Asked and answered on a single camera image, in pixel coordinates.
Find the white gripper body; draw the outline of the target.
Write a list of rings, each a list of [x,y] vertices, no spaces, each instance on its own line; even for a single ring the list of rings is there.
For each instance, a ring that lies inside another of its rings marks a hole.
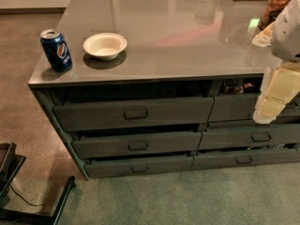
[[[259,111],[282,111],[300,92],[300,63],[283,61],[272,74],[265,75]]]

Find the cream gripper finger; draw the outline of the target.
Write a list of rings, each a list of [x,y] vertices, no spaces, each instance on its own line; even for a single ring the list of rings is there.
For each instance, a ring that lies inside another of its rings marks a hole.
[[[283,104],[258,97],[252,118],[258,124],[270,124],[277,119],[284,108]]]

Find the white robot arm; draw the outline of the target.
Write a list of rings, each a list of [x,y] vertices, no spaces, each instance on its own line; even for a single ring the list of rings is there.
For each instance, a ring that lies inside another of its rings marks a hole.
[[[253,120],[270,124],[300,92],[300,0],[292,0],[277,16],[271,36],[271,53],[282,60],[269,67],[262,79]]]

